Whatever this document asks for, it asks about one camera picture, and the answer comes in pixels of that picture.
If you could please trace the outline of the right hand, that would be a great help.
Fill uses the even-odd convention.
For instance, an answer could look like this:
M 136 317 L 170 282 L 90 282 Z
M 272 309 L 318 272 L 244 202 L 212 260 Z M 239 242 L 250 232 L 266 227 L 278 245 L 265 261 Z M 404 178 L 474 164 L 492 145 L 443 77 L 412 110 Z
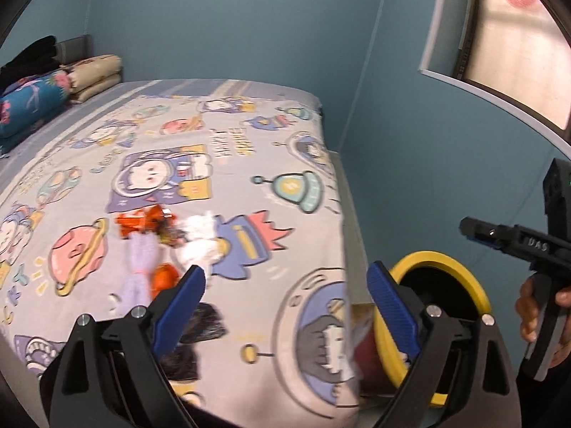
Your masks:
M 533 296 L 533 281 L 529 277 L 520 290 L 520 297 L 515 303 L 516 312 L 521 318 L 520 334 L 524 341 L 533 343 L 537 338 L 539 306 Z M 567 317 L 559 343 L 551 360 L 550 367 L 554 368 L 563 363 L 570 355 L 571 327 L 570 317 Z

